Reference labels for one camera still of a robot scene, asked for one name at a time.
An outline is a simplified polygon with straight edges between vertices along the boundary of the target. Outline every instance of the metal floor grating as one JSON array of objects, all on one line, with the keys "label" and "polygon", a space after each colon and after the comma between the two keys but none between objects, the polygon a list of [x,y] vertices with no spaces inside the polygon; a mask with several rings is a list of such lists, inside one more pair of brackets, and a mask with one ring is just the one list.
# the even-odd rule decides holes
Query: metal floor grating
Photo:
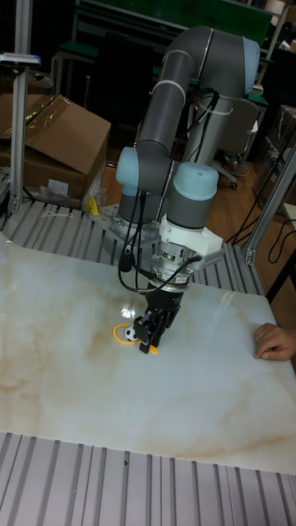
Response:
[{"label": "metal floor grating", "polygon": [[0,435],[1,526],[287,526],[296,477]]},{"label": "metal floor grating", "polygon": [[[66,217],[71,212],[73,217]],[[26,201],[16,215],[0,222],[2,233],[22,247],[116,265],[121,244],[112,239],[88,214],[56,205]],[[149,261],[155,245],[145,247],[142,259]],[[224,244],[224,258],[195,273],[197,283],[235,292],[263,294],[257,272],[240,261],[239,249]]]},{"label": "metal floor grating", "polygon": [[[116,265],[120,245],[85,214],[42,215],[69,211],[27,201],[0,229],[23,247]],[[239,249],[224,249],[195,280],[262,294]],[[0,526],[78,525],[296,526],[296,477],[0,433]]]}]

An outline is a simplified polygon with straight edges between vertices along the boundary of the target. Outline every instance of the yellow ring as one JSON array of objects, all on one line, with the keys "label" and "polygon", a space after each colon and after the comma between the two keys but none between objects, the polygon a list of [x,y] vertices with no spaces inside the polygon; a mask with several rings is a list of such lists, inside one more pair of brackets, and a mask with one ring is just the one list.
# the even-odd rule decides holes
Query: yellow ring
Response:
[{"label": "yellow ring", "polygon": [[[116,331],[117,331],[117,329],[119,329],[119,327],[129,327],[129,324],[128,323],[119,323],[119,325],[116,325],[116,327],[114,327],[114,329],[113,329],[113,336],[120,344],[133,345],[133,344],[139,344],[140,343],[139,339],[136,339],[134,342],[126,342],[126,341],[123,341],[122,339],[120,339],[117,336],[117,334],[116,334]],[[158,350],[157,350],[157,348],[154,345],[151,345],[150,349],[149,349],[149,352],[151,354],[157,354]]]},{"label": "yellow ring", "polygon": [[120,344],[133,345],[133,344],[136,344],[137,342],[140,341],[139,339],[136,339],[136,341],[134,341],[134,342],[125,342],[125,341],[123,341],[116,334],[116,331],[117,331],[117,329],[119,329],[119,327],[129,327],[129,324],[128,323],[119,323],[119,325],[116,325],[116,327],[114,327],[114,329],[113,329],[113,336]]}]

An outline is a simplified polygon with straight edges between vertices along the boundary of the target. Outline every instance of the yellow part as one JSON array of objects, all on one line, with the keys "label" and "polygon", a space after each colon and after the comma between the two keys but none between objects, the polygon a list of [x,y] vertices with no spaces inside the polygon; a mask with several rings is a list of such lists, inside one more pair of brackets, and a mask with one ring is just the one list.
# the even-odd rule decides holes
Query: yellow part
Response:
[{"label": "yellow part", "polygon": [[89,196],[86,202],[86,212],[91,212],[91,214],[95,217],[98,217],[100,215],[99,208],[95,202],[94,196]]},{"label": "yellow part", "polygon": [[152,354],[157,354],[158,350],[157,350],[157,348],[154,345],[151,345],[150,349],[149,349],[149,352],[152,353]]},{"label": "yellow part", "polygon": [[[136,339],[136,341],[134,341],[134,342],[127,342],[127,341],[125,341],[123,339],[120,339],[117,336],[117,334],[116,334],[116,331],[117,331],[117,329],[119,329],[119,327],[129,327],[129,324],[128,323],[119,323],[119,325],[116,325],[116,327],[114,327],[114,329],[113,329],[113,336],[120,344],[133,345],[133,344],[139,344],[140,343],[139,339]],[[154,345],[151,345],[150,349],[149,349],[149,352],[152,353],[152,354],[157,354],[158,350],[157,350],[156,347],[154,347]]]},{"label": "yellow part", "polygon": [[119,327],[129,327],[129,324],[128,323],[120,323],[119,325],[116,325],[116,327],[114,327],[113,329],[113,336],[114,338],[120,343],[120,344],[123,344],[123,345],[133,345],[133,344],[136,344],[136,342],[139,342],[140,340],[137,339],[136,341],[134,342],[127,342],[127,341],[124,341],[123,339],[120,339],[117,334],[116,334],[116,331],[117,329],[119,329]]}]

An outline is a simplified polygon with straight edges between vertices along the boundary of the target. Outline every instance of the wooden floor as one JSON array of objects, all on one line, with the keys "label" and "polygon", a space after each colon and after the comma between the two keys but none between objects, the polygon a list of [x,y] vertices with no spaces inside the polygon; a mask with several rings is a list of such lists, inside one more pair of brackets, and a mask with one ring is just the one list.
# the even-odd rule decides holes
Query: wooden floor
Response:
[{"label": "wooden floor", "polygon": [[[119,149],[117,145],[111,145],[108,152],[108,161],[117,162]],[[241,177],[238,180],[238,188],[232,190],[229,187],[229,180],[221,177],[217,194],[212,203],[209,217],[206,226],[213,230],[213,232],[220,235],[224,240],[227,240],[235,234],[248,211],[250,210],[255,196],[252,191],[252,181],[256,176],[253,167],[247,165],[250,173],[246,177]],[[119,202],[121,195],[121,186],[115,179],[115,170],[113,168],[105,169],[102,186],[107,188],[108,200],[107,204],[115,204]],[[256,206],[250,220],[255,219],[261,212],[259,205]],[[284,263],[296,247],[296,234],[288,237],[284,244],[284,250],[278,263],[272,265],[268,261],[268,253],[273,245],[279,231],[281,224],[286,218],[282,216],[275,216],[269,228],[266,231],[261,245],[258,247],[256,254],[256,268],[257,273],[265,293],[272,285],[276,276],[279,274]],[[286,225],[285,233],[290,231],[290,227]],[[284,287],[276,296],[274,302],[271,304],[272,310],[278,323],[287,329],[296,328],[296,292],[290,279],[288,279]]]}]

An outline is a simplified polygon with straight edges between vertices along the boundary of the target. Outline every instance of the small ball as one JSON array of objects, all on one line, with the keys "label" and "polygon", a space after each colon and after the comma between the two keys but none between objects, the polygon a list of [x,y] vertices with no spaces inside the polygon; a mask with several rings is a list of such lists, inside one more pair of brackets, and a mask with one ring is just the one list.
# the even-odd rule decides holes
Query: small ball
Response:
[{"label": "small ball", "polygon": [[132,325],[125,329],[124,335],[128,342],[135,342],[137,340],[136,331]]}]

